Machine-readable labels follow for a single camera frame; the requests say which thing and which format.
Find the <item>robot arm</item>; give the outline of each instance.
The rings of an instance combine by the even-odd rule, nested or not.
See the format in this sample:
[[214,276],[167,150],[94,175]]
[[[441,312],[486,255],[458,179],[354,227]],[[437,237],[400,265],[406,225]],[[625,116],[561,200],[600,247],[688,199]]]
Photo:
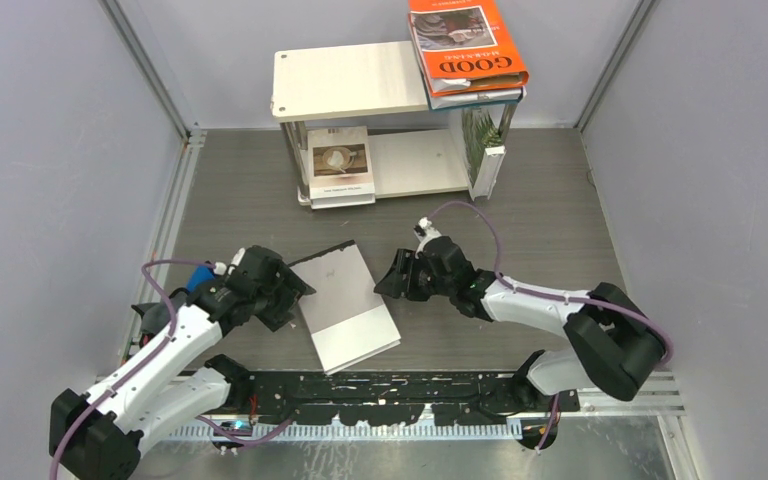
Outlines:
[[569,339],[570,349],[535,352],[520,367],[517,377],[523,397],[536,401],[539,395],[596,386],[629,401],[665,354],[664,341],[637,320],[569,301],[583,297],[640,313],[614,285],[601,283],[591,291],[565,291],[509,277],[502,277],[503,282],[494,272],[473,268],[460,247],[428,219],[420,220],[414,233],[419,247],[397,251],[387,275],[376,285],[376,293],[412,301],[443,295],[467,317],[521,323]]
[[[289,311],[298,299],[314,290],[277,253],[258,246],[241,249],[230,265],[219,267],[220,276],[188,296],[174,330],[170,323],[83,395],[67,389],[52,403],[49,450],[54,455],[75,419],[152,356],[97,405],[69,440],[60,462],[78,478],[126,479],[141,456],[181,424],[208,410],[248,402],[253,388],[249,372],[224,355],[182,384],[170,387],[169,382],[252,316],[272,331],[281,328],[293,318]],[[164,347],[166,337],[170,340]]]

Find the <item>blue component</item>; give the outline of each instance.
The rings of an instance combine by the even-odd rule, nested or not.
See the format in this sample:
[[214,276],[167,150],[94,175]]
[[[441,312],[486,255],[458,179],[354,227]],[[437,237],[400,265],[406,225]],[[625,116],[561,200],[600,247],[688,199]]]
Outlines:
[[187,282],[187,291],[192,292],[199,284],[208,280],[213,280],[213,270],[207,267],[196,267],[196,271],[190,276],[190,281]]

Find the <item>book on shelf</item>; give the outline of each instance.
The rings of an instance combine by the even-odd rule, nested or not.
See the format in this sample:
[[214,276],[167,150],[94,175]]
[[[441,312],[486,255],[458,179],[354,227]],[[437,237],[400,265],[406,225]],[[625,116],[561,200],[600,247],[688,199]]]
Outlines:
[[493,0],[409,0],[431,97],[523,87],[528,69]]
[[490,198],[505,158],[505,145],[487,108],[449,112],[449,131],[466,168],[469,195]]
[[366,127],[309,130],[305,170],[313,209],[375,203]]
[[316,290],[299,299],[326,374],[393,348],[401,335],[354,240],[299,260],[290,268]]
[[442,95],[432,97],[429,95],[431,84],[428,83],[428,77],[422,69],[422,53],[416,42],[413,43],[413,52],[416,61],[420,65],[419,73],[422,76],[423,86],[425,87],[425,100],[428,102],[428,109],[432,111],[450,110],[453,108],[477,107],[486,105],[501,105],[506,103],[519,103],[525,96],[525,87],[503,88],[499,90],[481,90],[477,92],[453,93],[451,95]]

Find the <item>picture on book cover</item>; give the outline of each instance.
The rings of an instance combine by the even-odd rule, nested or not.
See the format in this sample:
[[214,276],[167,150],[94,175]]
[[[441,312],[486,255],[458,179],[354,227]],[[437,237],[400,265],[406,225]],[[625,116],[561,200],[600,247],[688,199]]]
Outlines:
[[481,7],[412,12],[411,15],[422,50],[460,50],[496,45]]
[[313,147],[313,176],[329,177],[367,173],[366,147],[362,143]]
[[504,145],[499,129],[493,123],[490,112],[484,108],[465,108],[461,112],[464,146],[466,147],[467,175],[469,184],[475,186],[485,149]]

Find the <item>floor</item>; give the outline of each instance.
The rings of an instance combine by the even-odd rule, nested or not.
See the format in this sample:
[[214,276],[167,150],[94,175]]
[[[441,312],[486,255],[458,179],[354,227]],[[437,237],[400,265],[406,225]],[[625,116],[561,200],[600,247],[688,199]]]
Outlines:
[[[622,287],[578,132],[513,130],[506,145],[493,197],[478,202],[502,237],[502,271],[555,288],[588,289],[600,281]],[[296,200],[293,167],[277,131],[211,131],[197,168],[175,248],[178,258],[227,261],[239,247],[259,244],[292,261],[354,239],[378,279],[397,248],[416,247],[411,228],[420,217],[447,200],[469,198],[459,192],[311,211]],[[435,224],[476,267],[492,268],[493,239],[474,213],[452,209]],[[188,275],[185,269],[173,269],[167,288],[183,285]],[[355,369],[516,369],[534,350],[566,344],[521,325],[462,317],[443,298],[386,301],[402,343]],[[248,368],[321,368],[302,319],[276,333],[253,320],[192,367],[217,353]]]

